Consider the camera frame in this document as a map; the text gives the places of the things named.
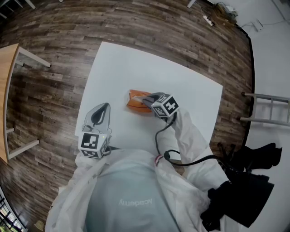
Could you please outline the wooden top table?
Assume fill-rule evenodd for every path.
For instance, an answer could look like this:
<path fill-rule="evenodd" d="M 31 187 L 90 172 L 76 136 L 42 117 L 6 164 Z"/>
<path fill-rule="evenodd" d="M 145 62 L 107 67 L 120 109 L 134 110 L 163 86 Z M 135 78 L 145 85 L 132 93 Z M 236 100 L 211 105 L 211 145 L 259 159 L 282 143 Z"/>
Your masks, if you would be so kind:
<path fill-rule="evenodd" d="M 14 128 L 8 129 L 6 126 L 10 81 L 15 65 L 24 65 L 23 62 L 18 60 L 19 54 L 22 54 L 48 68 L 51 67 L 51 63 L 20 47 L 19 44 L 0 48 L 0 159 L 6 163 L 8 163 L 10 159 L 39 144 L 39 140 L 36 139 L 11 152 L 8 148 L 7 134 L 14 132 L 15 130 Z"/>

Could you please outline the white ladder frame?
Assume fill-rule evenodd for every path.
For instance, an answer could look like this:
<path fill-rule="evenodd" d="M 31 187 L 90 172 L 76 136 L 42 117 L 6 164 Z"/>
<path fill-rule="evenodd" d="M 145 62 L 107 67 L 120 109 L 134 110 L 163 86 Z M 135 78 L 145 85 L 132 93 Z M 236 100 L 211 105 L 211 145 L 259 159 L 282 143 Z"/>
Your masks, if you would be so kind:
<path fill-rule="evenodd" d="M 290 97 L 245 92 L 242 96 L 250 97 L 253 104 L 250 115 L 239 120 L 290 127 Z"/>

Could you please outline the person's torso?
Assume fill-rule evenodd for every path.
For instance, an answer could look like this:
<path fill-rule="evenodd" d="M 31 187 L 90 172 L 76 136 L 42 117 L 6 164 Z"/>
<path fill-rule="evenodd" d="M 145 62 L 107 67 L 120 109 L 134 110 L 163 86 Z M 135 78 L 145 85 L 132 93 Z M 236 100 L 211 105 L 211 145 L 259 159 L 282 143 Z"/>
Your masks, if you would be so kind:
<path fill-rule="evenodd" d="M 204 161 L 176 172 L 144 150 L 115 150 L 98 174 L 59 189 L 45 232 L 206 232 L 200 218 L 207 192 L 227 181 L 220 165 Z"/>

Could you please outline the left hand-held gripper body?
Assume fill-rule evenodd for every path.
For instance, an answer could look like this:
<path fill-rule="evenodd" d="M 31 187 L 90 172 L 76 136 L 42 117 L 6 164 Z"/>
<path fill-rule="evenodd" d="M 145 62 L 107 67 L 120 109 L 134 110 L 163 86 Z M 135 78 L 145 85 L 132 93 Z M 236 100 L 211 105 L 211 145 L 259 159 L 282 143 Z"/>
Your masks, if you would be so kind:
<path fill-rule="evenodd" d="M 84 128 L 78 136 L 78 149 L 88 158 L 101 159 L 108 153 L 111 129 L 102 133 L 97 129 Z"/>

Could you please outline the dark grey equipment box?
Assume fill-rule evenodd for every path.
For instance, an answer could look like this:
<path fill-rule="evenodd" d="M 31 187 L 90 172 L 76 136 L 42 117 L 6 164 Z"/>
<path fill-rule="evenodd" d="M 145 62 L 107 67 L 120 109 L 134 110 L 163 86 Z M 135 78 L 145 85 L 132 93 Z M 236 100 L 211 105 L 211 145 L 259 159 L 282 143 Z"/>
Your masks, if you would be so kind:
<path fill-rule="evenodd" d="M 249 228 L 260 215 L 274 184 L 265 175 L 245 174 L 231 182 L 225 215 Z"/>

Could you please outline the black office chair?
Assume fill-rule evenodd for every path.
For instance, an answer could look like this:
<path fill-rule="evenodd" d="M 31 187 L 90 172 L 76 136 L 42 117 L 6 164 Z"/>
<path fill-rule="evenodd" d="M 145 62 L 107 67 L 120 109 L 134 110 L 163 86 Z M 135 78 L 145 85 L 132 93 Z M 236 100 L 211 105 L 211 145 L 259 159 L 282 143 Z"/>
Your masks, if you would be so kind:
<path fill-rule="evenodd" d="M 270 169 L 277 166 L 281 159 L 282 148 L 277 148 L 275 143 L 267 144 L 258 149 L 251 149 L 247 146 L 235 151 L 235 145 L 231 144 L 231 150 L 226 153 L 221 143 L 217 144 L 224 160 L 234 169 L 226 168 L 226 174 L 237 174 L 238 171 L 250 172 L 254 169 Z"/>

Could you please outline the black metal railing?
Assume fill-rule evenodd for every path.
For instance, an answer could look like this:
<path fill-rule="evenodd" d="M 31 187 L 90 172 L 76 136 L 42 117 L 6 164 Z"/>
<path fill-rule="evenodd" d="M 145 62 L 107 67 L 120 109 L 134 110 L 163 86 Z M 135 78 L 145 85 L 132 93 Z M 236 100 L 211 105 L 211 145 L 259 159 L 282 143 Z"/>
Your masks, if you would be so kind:
<path fill-rule="evenodd" d="M 5 198 L 0 195 L 0 232 L 24 232 L 18 220 L 5 204 Z"/>

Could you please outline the orange tissue box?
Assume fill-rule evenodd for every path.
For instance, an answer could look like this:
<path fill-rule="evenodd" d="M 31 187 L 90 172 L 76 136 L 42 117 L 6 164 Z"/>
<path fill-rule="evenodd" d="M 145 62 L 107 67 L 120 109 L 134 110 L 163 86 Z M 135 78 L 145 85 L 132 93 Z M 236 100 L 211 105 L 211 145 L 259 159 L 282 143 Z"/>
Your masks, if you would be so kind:
<path fill-rule="evenodd" d="M 143 103 L 131 100 L 133 96 L 149 96 L 149 95 L 150 95 L 149 92 L 130 89 L 128 91 L 128 98 L 127 98 L 126 106 L 130 110 L 138 112 L 138 113 L 152 113 L 152 111 Z"/>

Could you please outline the person's left forearm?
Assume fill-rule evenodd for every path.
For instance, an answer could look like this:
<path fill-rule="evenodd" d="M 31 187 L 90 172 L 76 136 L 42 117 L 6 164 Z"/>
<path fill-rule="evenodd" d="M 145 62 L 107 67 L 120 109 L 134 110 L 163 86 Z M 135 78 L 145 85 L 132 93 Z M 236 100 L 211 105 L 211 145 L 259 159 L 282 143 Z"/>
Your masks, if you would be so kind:
<path fill-rule="evenodd" d="M 88 158 L 80 152 L 75 159 L 77 168 L 72 179 L 78 181 L 84 176 L 98 174 L 105 166 L 107 160 L 108 158 L 106 157 L 102 159 Z"/>

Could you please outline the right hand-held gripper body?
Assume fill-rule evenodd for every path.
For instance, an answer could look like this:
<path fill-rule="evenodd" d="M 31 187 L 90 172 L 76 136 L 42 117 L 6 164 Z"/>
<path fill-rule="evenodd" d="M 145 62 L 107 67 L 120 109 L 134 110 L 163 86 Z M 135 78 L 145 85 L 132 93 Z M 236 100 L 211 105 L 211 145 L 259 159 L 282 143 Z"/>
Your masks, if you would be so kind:
<path fill-rule="evenodd" d="M 171 117 L 179 109 L 179 105 L 170 94 L 157 92 L 150 94 L 148 98 L 152 102 L 151 109 L 159 118 Z"/>

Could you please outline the person's right forearm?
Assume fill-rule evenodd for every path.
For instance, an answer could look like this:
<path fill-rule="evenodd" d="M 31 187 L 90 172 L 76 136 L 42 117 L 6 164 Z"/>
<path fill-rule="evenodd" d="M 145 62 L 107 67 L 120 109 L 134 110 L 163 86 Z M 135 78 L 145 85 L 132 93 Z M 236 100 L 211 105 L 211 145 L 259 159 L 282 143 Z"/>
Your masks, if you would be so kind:
<path fill-rule="evenodd" d="M 183 108 L 177 111 L 175 122 L 169 131 L 165 132 L 164 150 L 178 151 L 183 164 L 213 154 L 209 143 L 193 124 L 190 113 Z"/>

